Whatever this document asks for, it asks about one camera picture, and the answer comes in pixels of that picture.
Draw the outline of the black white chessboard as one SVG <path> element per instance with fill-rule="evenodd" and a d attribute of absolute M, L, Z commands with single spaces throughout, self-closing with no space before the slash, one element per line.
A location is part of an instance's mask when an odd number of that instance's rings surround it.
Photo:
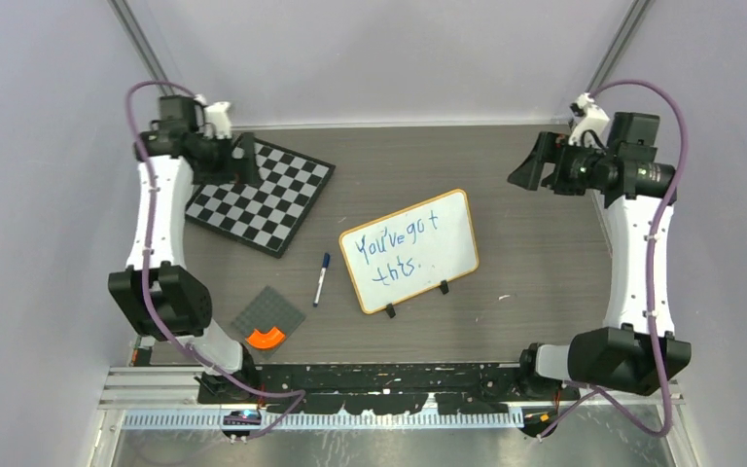
<path fill-rule="evenodd" d="M 262 182 L 195 189 L 186 220 L 273 258 L 288 250 L 336 166 L 261 139 L 254 142 Z"/>

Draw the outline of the blue capped whiteboard marker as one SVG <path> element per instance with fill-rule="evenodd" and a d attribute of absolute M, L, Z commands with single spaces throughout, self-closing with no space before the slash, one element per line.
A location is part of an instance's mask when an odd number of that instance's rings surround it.
<path fill-rule="evenodd" d="M 312 301 L 312 306 L 313 307 L 318 307 L 319 306 L 320 299 L 321 299 L 321 296 L 322 296 L 322 292 L 323 292 L 323 289 L 324 289 L 325 278 L 326 278 L 326 275 L 327 275 L 327 270 L 329 268 L 330 262 L 331 262 L 331 254 L 328 253 L 328 252 L 326 252 L 323 255 L 323 260 L 322 260 L 321 268 L 320 268 L 320 271 L 319 271 L 317 285 L 316 285 L 316 289 L 315 289 L 315 292 L 314 292 L 314 297 L 313 297 L 313 301 Z"/>

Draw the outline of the yellow framed whiteboard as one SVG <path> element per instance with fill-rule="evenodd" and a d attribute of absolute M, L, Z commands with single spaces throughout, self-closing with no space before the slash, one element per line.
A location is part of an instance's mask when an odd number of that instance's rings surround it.
<path fill-rule="evenodd" d="M 480 266 L 469 198 L 462 189 L 347 230 L 338 246 L 365 314 L 389 312 Z"/>

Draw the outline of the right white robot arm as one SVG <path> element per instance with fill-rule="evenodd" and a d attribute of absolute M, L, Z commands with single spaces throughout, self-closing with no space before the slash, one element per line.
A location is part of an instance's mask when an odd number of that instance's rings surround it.
<path fill-rule="evenodd" d="M 692 358 L 675 336 L 667 299 L 668 232 L 676 191 L 674 166 L 655 160 L 660 118 L 618 112 L 605 142 L 578 126 L 571 134 L 542 131 L 509 183 L 528 191 L 603 198 L 611 242 L 610 298 L 600 328 L 564 345 L 532 343 L 520 355 L 519 392 L 541 399 L 562 382 L 593 384 L 641 396 L 655 393 Z"/>

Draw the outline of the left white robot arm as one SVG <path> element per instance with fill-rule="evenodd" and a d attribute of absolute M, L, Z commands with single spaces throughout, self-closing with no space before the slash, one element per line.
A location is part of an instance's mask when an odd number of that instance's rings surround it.
<path fill-rule="evenodd" d="M 135 237 L 124 268 L 109 274 L 108 290 L 141 339 L 171 343 L 203 366 L 202 388 L 246 403 L 260 387 L 253 359 L 214 320 L 209 289 L 184 254 L 193 188 L 259 179 L 254 150 L 237 154 L 230 109 L 200 94 L 163 96 L 158 117 L 132 131 L 140 188 Z"/>

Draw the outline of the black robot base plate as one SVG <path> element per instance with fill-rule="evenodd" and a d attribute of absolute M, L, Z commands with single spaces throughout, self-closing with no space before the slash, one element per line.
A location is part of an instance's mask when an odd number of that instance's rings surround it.
<path fill-rule="evenodd" d="M 444 415 L 494 414 L 512 402 L 575 400 L 576 389 L 537 377 L 516 363 L 264 364 L 236 376 L 240 388 L 203 373 L 203 405 L 248 404 L 269 413 L 361 415 L 418 413 L 435 402 Z"/>

